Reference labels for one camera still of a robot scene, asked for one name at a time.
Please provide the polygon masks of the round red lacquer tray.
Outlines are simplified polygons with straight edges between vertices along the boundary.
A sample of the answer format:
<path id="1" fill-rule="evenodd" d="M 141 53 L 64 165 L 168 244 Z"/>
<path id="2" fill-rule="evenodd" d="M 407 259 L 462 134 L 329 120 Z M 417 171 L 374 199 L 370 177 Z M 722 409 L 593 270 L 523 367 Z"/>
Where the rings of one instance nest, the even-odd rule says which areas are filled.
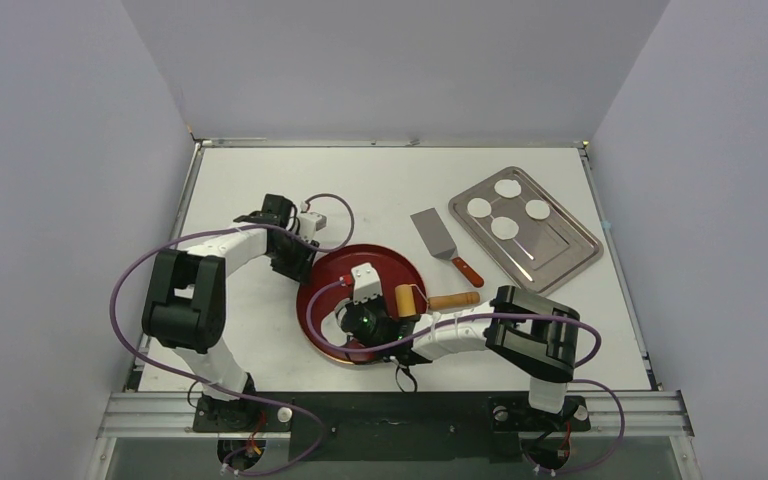
<path id="1" fill-rule="evenodd" d="M 415 284 L 426 293 L 425 284 L 418 270 L 401 254 L 383 246 L 373 244 L 354 244 L 331 252 L 313 263 L 310 281 L 299 287 L 296 298 L 296 311 L 299 325 L 305 336 L 325 357 L 343 364 L 364 365 L 375 363 L 383 358 L 381 352 L 362 353 L 353 350 L 351 354 L 335 350 L 314 337 L 321 334 L 320 324 L 342 299 L 349 299 L 349 287 L 336 287 L 322 294 L 312 309 L 312 324 L 306 323 L 307 306 L 313 295 L 326 285 L 348 274 L 350 269 L 369 262 L 378 271 L 382 284 L 383 299 L 391 316 L 396 317 L 394 289 L 401 284 Z"/>

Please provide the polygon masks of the wooden dough roller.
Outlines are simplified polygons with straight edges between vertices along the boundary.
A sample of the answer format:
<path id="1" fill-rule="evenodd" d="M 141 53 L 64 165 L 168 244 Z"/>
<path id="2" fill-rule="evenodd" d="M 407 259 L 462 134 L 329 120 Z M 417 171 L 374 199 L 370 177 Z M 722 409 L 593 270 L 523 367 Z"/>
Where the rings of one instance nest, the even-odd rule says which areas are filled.
<path id="1" fill-rule="evenodd" d="M 422 291 L 415 284 L 401 284 L 394 289 L 396 318 L 401 321 L 417 321 L 419 316 L 430 310 L 441 312 L 480 303 L 478 292 L 462 292 L 451 295 L 423 297 Z"/>

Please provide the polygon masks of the white dough piece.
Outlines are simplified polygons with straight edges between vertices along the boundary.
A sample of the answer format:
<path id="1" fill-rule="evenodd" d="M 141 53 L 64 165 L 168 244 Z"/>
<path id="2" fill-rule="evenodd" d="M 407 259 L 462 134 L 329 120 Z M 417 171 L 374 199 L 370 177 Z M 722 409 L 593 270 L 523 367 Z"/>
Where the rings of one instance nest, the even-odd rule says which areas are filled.
<path id="1" fill-rule="evenodd" d="M 335 308 L 323 318 L 320 324 L 322 337 L 331 345 L 345 347 L 350 340 L 350 335 L 342 329 L 341 325 L 342 318 L 350 303 L 349 299 L 340 300 Z"/>

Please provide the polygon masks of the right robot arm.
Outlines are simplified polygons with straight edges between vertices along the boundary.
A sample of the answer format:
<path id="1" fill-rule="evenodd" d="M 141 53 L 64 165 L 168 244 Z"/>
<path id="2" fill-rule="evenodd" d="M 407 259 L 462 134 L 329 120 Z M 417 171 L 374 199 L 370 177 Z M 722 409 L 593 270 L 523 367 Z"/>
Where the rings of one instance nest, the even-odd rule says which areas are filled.
<path id="1" fill-rule="evenodd" d="M 398 313 L 389 314 L 375 295 L 342 300 L 321 323 L 326 345 L 351 363 L 393 361 L 404 371 L 451 355 L 489 351 L 529 378 L 526 418 L 548 427 L 567 412 L 568 386 L 577 367 L 601 346 L 600 334 L 577 311 L 513 286 L 491 300 L 467 301 L 418 312 L 410 286 L 396 293 Z"/>

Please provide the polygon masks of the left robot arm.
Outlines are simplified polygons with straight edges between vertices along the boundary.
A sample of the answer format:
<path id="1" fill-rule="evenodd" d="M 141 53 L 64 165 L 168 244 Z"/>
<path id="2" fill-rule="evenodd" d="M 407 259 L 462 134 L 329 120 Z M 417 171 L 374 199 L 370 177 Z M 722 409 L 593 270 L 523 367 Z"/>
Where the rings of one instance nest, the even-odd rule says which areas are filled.
<path id="1" fill-rule="evenodd" d="M 202 394 L 196 420 L 225 431 L 249 430 L 265 416 L 252 375 L 223 339 L 227 278 L 266 257 L 272 270 L 300 284 L 310 278 L 319 250 L 316 234 L 324 215 L 289 199 L 265 196 L 260 209 L 232 221 L 228 232 L 210 234 L 186 248 L 157 253 L 142 316 L 145 334 L 171 349 L 198 377 Z"/>

